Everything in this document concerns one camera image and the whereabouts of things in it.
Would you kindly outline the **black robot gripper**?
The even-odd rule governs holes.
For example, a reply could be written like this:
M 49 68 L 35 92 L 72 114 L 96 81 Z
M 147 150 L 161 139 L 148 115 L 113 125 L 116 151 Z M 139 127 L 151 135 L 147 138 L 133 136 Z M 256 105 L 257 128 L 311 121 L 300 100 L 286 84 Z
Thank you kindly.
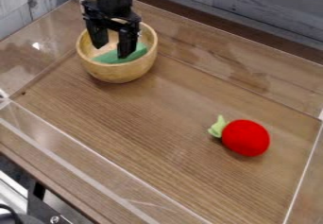
M 124 20 L 119 31 L 117 56 L 127 58 L 136 50 L 140 17 L 132 11 L 132 0 L 80 0 L 83 19 L 93 46 L 100 49 L 108 43 L 107 29 L 119 30 L 113 19 Z

